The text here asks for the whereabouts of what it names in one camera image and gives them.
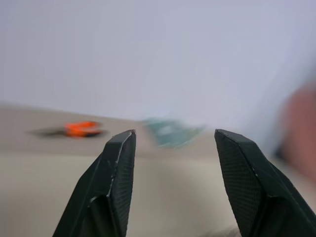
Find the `beige table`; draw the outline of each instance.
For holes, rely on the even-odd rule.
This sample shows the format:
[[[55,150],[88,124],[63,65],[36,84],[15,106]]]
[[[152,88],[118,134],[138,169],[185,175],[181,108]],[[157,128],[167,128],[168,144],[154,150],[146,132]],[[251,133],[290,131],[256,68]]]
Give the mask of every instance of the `beige table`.
[[[52,236],[77,180],[94,159],[0,153],[0,236]],[[282,170],[316,210],[316,188]],[[134,178],[129,237],[198,237],[236,226],[217,157],[137,157]]]
[[[134,121],[0,107],[0,236],[52,236],[84,171],[111,137],[40,139],[27,131],[101,121],[111,135],[135,128],[137,154],[129,237],[198,237],[235,227],[212,134],[178,150],[157,148]],[[316,187],[274,161],[316,210]]]

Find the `blurry orange object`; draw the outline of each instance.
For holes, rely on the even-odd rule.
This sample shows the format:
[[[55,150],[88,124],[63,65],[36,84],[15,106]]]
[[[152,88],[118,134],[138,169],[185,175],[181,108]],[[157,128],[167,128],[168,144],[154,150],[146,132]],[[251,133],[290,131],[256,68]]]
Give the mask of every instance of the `blurry orange object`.
[[[80,121],[65,124],[65,135],[70,137],[93,137],[103,131],[97,129],[99,123],[93,121]]]

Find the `textured gripper pad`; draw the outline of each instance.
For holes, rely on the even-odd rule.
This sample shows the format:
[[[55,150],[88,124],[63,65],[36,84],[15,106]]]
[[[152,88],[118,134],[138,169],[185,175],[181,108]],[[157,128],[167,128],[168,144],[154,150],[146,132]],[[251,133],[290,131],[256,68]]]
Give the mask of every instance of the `textured gripper pad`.
[[[117,222],[118,231],[121,233],[121,236],[126,235],[132,198],[134,148],[135,142],[127,141],[123,144],[110,194],[114,219]]]
[[[262,188],[232,140],[217,139],[225,189],[242,236],[248,236],[263,198]]]

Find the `blurry hand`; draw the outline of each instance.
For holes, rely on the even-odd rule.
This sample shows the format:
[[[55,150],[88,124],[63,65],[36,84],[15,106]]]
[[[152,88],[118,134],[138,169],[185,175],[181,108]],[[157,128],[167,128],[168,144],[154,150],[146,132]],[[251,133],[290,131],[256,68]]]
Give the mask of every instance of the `blurry hand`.
[[[289,133],[285,158],[316,184],[316,93],[309,87],[297,91],[286,110]]]

